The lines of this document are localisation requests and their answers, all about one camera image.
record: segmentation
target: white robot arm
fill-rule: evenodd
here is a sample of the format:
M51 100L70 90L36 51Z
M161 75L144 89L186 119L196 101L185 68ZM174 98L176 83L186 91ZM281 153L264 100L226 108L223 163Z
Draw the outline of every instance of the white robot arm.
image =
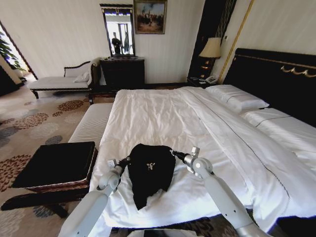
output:
M240 237L269 237L249 217L246 209L224 180L213 173L211 162L199 158L199 148L192 154L172 150L171 153L188 166L188 170L204 181L204 185L222 215L232 224Z
M204 181L204 185L223 216L232 224L240 237L269 237L249 217L246 209L225 183L213 173L209 160L199 158L199 148L192 154L172 150L171 153L188 166L188 170ZM64 222L59 237L87 237L107 205L109 195L116 190L127 158L103 175L96 191L89 192Z
M119 165L103 175L97 190L87 193L64 222L59 237L87 237L108 203L110 194L119 185L124 171Z

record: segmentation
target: logo on shirt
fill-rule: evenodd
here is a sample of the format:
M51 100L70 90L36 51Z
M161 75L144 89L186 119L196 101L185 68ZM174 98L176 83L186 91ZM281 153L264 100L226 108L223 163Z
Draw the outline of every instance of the logo on shirt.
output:
M155 163L149 163L149 164L147 164L147 169L148 169L148 170L153 170L153 169L154 169L154 165L155 165Z

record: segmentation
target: mirror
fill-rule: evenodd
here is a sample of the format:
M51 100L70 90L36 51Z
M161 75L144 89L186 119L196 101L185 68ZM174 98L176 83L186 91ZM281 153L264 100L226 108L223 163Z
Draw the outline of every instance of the mirror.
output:
M112 57L135 56L133 5L100 4Z

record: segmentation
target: patterned carpet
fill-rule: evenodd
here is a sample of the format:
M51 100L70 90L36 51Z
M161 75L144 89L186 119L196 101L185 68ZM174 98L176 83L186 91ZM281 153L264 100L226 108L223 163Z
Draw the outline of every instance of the patterned carpet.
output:
M39 92L39 97L36 100L26 86L0 97L0 204L28 193L9 188L17 174L40 145L68 142L89 107L85 92ZM94 100L95 103L112 101L113 98L103 97ZM70 212L77 203L67 203L64 207ZM0 237L55 237L63 222L64 219L42 206L0 211ZM205 237L237 237L221 215L168 228L193 230ZM125 237L129 232L119 229L111 237Z

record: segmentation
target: framed painting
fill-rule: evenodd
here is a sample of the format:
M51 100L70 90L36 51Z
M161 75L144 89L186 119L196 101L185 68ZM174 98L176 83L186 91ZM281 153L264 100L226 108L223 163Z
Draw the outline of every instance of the framed painting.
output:
M164 34L167 0L134 0L136 34Z

